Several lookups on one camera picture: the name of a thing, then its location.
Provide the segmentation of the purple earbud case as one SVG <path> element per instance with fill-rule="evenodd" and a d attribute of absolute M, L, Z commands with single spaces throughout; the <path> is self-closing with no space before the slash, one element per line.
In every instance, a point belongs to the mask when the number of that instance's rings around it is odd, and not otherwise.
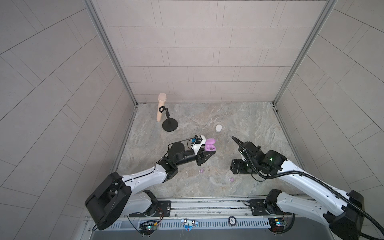
<path fill-rule="evenodd" d="M 216 143 L 215 139 L 206 139 L 205 151 L 208 151 L 208 152 L 216 151 L 215 143 Z"/>

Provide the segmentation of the white earbud case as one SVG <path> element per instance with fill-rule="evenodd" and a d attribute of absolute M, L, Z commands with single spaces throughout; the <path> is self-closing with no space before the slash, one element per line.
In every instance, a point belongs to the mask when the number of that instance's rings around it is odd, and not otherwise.
<path fill-rule="evenodd" d="M 216 131 L 217 133 L 220 133 L 220 132 L 222 131 L 222 129 L 223 129 L 223 126 L 220 125 L 220 124 L 217 124 L 216 127 L 215 127 L 215 131 Z"/>

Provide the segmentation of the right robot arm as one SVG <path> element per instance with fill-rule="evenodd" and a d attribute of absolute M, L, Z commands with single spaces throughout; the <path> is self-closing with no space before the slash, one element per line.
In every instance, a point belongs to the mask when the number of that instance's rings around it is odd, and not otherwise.
<path fill-rule="evenodd" d="M 361 194 L 329 186 L 276 151 L 264 153 L 251 142 L 242 142 L 236 137 L 232 139 L 242 155 L 241 159 L 232 160 L 230 170 L 233 174 L 258 175 L 263 180 L 280 178 L 311 197 L 311 200 L 300 199 L 272 189 L 264 200 L 263 208 L 268 214 L 277 215 L 281 211 L 306 217 L 328 226 L 343 240 L 362 237 L 365 216 Z"/>

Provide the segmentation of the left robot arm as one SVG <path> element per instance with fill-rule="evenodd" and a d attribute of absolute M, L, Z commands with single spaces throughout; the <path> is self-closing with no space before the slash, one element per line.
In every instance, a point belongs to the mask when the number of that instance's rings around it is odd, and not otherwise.
<path fill-rule="evenodd" d="M 183 143 L 173 143 L 150 169 L 124 176 L 117 172 L 109 174 L 85 201 L 96 224 L 94 229 L 107 229 L 124 214 L 153 215 L 158 199 L 148 188 L 172 179 L 180 165 L 190 162 L 198 166 L 204 164 L 215 154 L 215 142 L 215 139 L 192 139 L 191 147 L 187 150 Z"/>

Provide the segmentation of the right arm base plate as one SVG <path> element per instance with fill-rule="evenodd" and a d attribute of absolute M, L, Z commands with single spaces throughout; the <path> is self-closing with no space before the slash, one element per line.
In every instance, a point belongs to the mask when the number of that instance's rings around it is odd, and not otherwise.
<path fill-rule="evenodd" d="M 253 216 L 267 216 L 272 217 L 283 217 L 283 215 L 288 215 L 289 217 L 292 213 L 283 212 L 278 206 L 277 203 L 273 201 L 266 201 L 265 199 L 252 199 L 245 202 L 245 205 L 251 209 Z"/>

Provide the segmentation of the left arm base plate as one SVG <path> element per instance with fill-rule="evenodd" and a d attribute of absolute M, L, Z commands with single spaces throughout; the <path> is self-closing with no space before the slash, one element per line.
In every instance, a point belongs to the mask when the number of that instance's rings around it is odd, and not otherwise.
<path fill-rule="evenodd" d="M 152 203 L 144 213 L 130 214 L 130 218 L 160 218 L 169 217 L 171 211 L 171 201 L 158 201 Z"/>

